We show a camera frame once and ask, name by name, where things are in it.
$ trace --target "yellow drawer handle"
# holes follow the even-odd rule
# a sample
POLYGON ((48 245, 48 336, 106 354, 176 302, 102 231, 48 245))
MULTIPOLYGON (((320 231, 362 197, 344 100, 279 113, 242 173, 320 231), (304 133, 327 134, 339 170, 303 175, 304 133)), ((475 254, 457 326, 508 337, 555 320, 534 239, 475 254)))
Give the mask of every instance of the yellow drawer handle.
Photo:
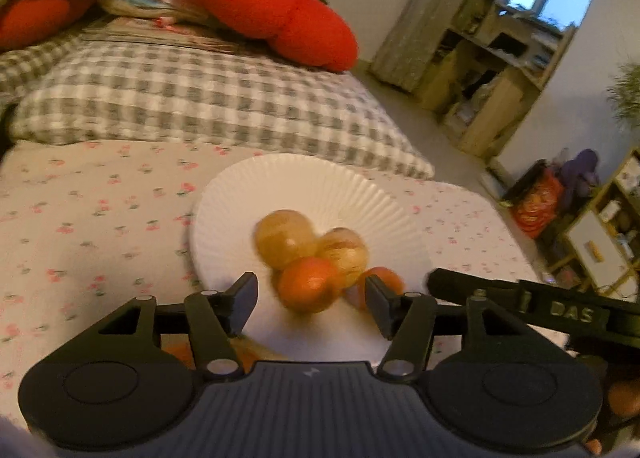
POLYGON ((602 252, 593 241, 589 241, 587 243, 587 249, 591 252, 593 259, 595 259, 598 263, 602 263, 602 261, 604 261, 602 252))

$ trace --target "red pillow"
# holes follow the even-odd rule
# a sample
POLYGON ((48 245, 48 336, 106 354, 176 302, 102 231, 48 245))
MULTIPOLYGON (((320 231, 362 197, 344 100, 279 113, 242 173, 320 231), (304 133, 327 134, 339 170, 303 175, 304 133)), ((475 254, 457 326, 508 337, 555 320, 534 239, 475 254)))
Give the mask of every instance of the red pillow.
POLYGON ((191 0, 233 30, 266 39, 283 57, 334 72, 349 70, 358 44, 349 26, 319 0, 191 0))
POLYGON ((96 0, 10 0, 0 10, 0 50, 17 50, 56 34, 96 0))

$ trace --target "white paper plate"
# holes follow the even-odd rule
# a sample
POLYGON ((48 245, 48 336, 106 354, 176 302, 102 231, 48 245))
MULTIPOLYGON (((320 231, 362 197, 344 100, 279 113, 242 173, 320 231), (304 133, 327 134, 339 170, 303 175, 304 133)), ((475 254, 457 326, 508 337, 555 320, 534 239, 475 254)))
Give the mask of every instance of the white paper plate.
POLYGON ((226 290, 246 271, 258 277, 258 304, 245 335, 295 361, 376 365, 389 342, 368 313, 340 298, 328 310, 301 319, 280 304, 271 272, 252 242, 255 224, 279 209, 303 213, 318 234, 353 229, 369 248, 369 268, 386 266, 402 277, 407 291, 423 291, 432 266, 411 216, 349 168, 296 154, 254 157, 226 168, 195 208, 191 253, 204 287, 226 290))

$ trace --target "gray curtain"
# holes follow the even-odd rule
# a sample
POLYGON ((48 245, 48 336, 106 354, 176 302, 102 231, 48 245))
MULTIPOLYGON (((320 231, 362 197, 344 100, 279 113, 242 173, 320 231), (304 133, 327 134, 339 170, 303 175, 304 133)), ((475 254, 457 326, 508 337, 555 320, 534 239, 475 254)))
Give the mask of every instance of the gray curtain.
POLYGON ((466 0, 409 0, 371 64, 383 82, 417 88, 444 32, 466 0))

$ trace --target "purple cloth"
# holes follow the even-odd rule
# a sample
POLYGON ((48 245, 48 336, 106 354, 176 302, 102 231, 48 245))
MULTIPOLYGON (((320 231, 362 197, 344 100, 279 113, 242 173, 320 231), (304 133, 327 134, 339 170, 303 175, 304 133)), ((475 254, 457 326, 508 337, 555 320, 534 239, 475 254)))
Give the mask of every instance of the purple cloth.
POLYGON ((562 166, 558 175, 564 187, 558 207, 560 213, 567 212, 575 197, 586 198, 591 192, 591 187, 600 183, 596 174, 597 166, 598 154, 592 149, 581 151, 573 160, 562 166))

